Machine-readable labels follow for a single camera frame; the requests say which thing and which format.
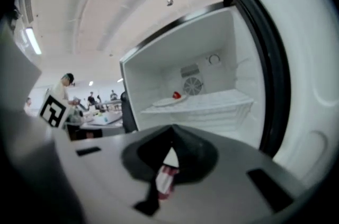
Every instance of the person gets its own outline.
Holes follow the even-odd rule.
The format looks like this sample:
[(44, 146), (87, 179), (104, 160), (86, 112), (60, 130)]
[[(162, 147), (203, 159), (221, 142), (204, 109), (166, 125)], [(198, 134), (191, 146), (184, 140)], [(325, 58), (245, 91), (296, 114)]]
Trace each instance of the person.
[[(114, 101), (114, 100), (117, 100), (118, 99), (118, 95), (114, 92), (114, 90), (112, 90), (112, 94), (111, 94), (111, 101)], [(115, 106), (114, 106), (114, 109), (115, 110), (117, 110), (117, 109), (119, 109), (119, 106), (116, 104)]]
[(52, 95), (55, 95), (60, 100), (65, 100), (69, 105), (78, 105), (78, 100), (70, 101), (66, 88), (74, 81), (74, 76), (71, 73), (65, 74), (61, 80), (50, 90)]
[(96, 104), (95, 99), (93, 97), (93, 92), (92, 91), (91, 91), (91, 95), (88, 96), (87, 100), (89, 102), (89, 105), (95, 105)]
[(25, 106), (24, 106), (23, 109), (26, 112), (26, 114), (29, 115), (29, 116), (33, 116), (33, 113), (30, 109), (31, 104), (32, 104), (32, 100), (31, 100), (31, 98), (28, 97), (26, 102), (25, 102)]

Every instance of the ceiling vent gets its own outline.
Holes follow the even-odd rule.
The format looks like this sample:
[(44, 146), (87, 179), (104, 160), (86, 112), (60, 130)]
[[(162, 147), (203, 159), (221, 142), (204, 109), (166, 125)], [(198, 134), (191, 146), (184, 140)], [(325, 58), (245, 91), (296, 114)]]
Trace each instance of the ceiling vent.
[(32, 13), (32, 5), (31, 0), (25, 0), (25, 9), (28, 23), (33, 22), (33, 13)]

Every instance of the ceiling sprinkler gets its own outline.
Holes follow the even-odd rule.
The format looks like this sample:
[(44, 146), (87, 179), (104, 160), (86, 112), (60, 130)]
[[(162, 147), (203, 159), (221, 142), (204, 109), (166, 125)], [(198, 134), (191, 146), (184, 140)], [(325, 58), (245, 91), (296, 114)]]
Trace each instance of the ceiling sprinkler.
[(167, 6), (171, 6), (171, 5), (173, 5), (173, 0), (167, 0)]

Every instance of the red object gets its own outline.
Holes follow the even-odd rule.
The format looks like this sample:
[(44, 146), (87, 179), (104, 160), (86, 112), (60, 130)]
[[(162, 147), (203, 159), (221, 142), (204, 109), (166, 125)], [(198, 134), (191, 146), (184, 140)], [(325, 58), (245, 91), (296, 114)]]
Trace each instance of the red object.
[(179, 92), (175, 91), (175, 92), (173, 93), (173, 96), (172, 96), (172, 97), (175, 98), (175, 99), (180, 99), (180, 98), (181, 98), (181, 95), (180, 95)]

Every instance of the black slot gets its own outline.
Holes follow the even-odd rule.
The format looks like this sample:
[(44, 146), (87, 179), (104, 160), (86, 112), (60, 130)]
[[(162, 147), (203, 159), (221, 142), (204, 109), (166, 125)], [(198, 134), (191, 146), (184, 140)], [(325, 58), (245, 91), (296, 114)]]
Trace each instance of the black slot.
[(99, 147), (91, 147), (91, 148), (76, 150), (76, 153), (78, 154), (78, 156), (84, 156), (86, 154), (92, 154), (100, 150), (101, 149)]
[(274, 212), (289, 206), (293, 199), (262, 169), (247, 172)]

